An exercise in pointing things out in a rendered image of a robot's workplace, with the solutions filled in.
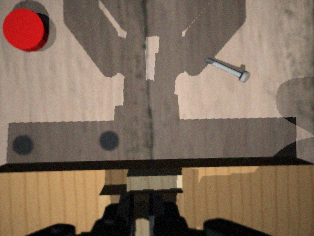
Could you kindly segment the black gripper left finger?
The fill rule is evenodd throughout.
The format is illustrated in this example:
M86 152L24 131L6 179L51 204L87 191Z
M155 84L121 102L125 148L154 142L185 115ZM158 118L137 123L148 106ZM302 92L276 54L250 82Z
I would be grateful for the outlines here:
M95 221L90 232L79 235L74 225L58 223L26 236L133 236L133 216L134 194L120 194L119 203L106 206L103 218Z

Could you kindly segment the small wooden block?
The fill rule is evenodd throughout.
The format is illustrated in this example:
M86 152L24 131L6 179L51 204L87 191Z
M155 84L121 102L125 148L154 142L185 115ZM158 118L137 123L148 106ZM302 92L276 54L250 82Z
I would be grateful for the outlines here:
M166 191L131 191L127 192L127 184L104 185L99 194L99 219L102 218L105 207L109 204L119 203L120 194L134 194L134 204L138 201L149 203L149 193L162 193L163 202L174 202L178 206L180 216L184 217L183 190Z

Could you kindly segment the light wooden bench board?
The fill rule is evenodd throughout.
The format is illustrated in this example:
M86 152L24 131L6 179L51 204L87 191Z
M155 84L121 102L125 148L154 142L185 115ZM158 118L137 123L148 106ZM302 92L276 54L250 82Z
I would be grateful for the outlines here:
M314 236L314 163L293 156L6 163L0 236L58 223L90 232L103 186L121 184L183 190L189 228L223 218L272 236Z

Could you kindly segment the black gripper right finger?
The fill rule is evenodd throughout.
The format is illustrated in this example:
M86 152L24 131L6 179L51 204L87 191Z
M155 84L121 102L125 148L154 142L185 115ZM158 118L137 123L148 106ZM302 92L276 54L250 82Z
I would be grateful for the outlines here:
M179 215L177 204L163 202L162 193L149 193L149 236L272 236L223 218L206 220L203 230L189 228Z

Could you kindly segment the grey metal bolt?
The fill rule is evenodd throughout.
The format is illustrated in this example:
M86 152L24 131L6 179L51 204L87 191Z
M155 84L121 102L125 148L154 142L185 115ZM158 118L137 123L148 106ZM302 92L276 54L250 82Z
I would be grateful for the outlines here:
M218 68L220 68L222 70L225 70L225 71L227 71L227 72L229 72L229 73L231 73L233 75L236 75L236 76L240 77L239 78L240 82L243 82L245 80L245 78L247 76L247 73L248 73L245 70L241 73L239 71L236 71L236 70L234 70L234 69L232 69L232 68L230 68L230 67L228 67L226 65L223 65L223 64L221 64L221 63L219 63L219 62L217 62L215 60L212 60L212 59L210 60L209 64L214 65L214 66L216 66L216 67L218 67Z

